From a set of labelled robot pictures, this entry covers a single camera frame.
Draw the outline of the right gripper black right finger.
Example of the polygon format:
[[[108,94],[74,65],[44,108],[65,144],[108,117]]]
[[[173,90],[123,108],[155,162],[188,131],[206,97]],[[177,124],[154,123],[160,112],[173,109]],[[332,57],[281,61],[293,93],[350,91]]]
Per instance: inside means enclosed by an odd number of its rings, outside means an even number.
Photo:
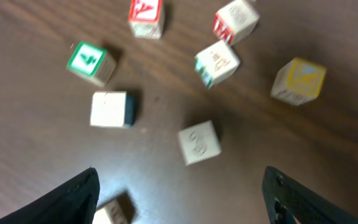
[[[272,166],[265,168],[262,193],[270,223],[358,223],[358,218]]]

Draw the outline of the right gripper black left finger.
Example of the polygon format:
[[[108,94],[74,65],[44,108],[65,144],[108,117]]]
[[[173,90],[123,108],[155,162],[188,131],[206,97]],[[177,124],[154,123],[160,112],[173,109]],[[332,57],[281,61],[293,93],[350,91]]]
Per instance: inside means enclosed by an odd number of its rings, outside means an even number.
[[[91,224],[99,191],[98,173],[90,167],[34,202],[0,218],[0,224]]]

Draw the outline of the plain engraved wooden block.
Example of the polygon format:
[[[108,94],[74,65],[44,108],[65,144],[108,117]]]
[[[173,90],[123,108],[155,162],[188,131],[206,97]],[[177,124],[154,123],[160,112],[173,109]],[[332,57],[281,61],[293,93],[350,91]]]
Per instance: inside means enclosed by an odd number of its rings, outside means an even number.
[[[178,140],[187,166],[216,157],[222,151],[211,120],[181,130]]]

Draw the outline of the yellow wooden block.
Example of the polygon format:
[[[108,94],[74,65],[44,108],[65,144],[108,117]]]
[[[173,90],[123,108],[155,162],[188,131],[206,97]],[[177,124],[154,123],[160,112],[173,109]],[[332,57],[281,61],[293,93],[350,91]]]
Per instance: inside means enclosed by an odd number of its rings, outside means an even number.
[[[278,71],[270,95],[293,106],[313,101],[321,92],[326,72],[322,65],[295,57]]]

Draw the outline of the plain block blue side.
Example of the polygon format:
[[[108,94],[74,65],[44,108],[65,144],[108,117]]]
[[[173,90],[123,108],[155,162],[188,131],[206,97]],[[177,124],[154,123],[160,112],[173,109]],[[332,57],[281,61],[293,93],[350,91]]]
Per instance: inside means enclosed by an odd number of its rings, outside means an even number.
[[[96,91],[92,96],[89,125],[129,128],[135,121],[135,100],[126,91]]]

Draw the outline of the green 4 number block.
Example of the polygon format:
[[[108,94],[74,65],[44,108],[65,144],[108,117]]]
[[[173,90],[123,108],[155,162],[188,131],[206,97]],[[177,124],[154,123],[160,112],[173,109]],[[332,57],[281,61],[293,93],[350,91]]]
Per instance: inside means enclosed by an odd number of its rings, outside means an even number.
[[[117,65],[111,54],[106,49],[83,40],[73,44],[71,48],[73,52],[66,69],[96,86],[106,86]]]

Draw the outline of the teal side wooden block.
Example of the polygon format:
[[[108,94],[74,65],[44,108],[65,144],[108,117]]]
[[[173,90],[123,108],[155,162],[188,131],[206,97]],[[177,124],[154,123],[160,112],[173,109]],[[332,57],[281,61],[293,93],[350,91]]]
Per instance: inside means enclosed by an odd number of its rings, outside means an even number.
[[[195,71],[207,89],[230,77],[241,61],[225,41],[220,40],[195,55]]]

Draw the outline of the red M side block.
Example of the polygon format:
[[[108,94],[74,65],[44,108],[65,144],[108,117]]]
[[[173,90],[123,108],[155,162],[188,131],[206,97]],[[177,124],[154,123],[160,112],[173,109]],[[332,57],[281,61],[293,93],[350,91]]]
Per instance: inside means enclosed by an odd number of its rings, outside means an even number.
[[[234,45],[254,30],[259,18],[251,3],[234,0],[215,13],[213,33],[228,45]]]

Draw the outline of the red letter A block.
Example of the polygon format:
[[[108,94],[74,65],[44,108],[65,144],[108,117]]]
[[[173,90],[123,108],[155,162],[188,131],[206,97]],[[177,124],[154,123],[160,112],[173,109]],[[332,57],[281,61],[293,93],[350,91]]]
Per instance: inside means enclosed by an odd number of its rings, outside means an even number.
[[[165,10],[163,0],[132,0],[128,23],[136,38],[160,39]]]

